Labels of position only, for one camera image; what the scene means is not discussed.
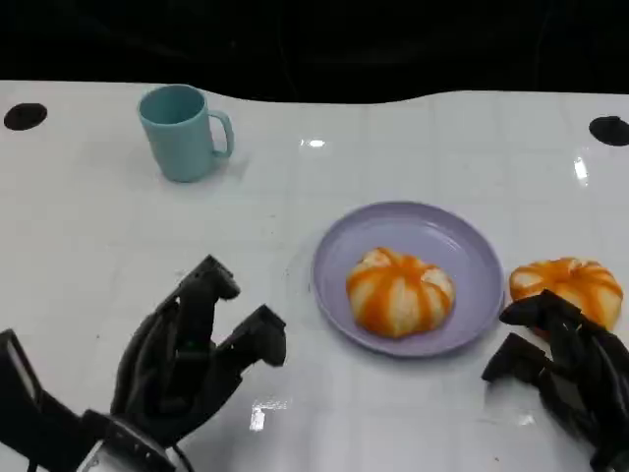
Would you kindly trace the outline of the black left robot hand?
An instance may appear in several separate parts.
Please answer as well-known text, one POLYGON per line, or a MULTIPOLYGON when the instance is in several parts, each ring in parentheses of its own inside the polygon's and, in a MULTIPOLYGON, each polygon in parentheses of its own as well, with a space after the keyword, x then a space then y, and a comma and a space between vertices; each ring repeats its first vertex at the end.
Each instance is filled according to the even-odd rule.
POLYGON ((217 303, 240 293, 233 273, 213 256, 188 273, 125 349, 111 415, 170 448, 225 405, 250 366, 283 366, 286 324, 266 305, 221 343, 213 341, 217 303))

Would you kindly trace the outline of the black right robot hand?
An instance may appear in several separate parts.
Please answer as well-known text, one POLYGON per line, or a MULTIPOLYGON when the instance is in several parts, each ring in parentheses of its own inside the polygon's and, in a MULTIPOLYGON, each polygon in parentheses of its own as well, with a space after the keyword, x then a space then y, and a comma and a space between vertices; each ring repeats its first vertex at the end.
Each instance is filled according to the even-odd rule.
POLYGON ((511 303, 499 319, 540 330, 547 357, 535 344, 509 333, 488 361, 488 383, 514 378, 534 386, 543 406, 566 430, 595 448, 594 471, 628 469, 628 349, 574 304, 545 289, 511 303))

